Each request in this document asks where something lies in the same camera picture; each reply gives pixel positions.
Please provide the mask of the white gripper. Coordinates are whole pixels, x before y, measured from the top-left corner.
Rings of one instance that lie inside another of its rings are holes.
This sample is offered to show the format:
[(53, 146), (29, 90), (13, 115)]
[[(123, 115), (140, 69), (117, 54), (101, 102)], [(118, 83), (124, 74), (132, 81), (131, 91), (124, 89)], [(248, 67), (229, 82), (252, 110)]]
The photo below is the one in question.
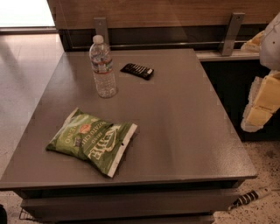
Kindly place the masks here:
[(241, 46), (243, 52), (258, 53), (260, 62), (271, 71), (264, 78), (255, 77), (248, 94), (241, 128), (256, 132), (280, 109), (280, 12), (267, 25)]

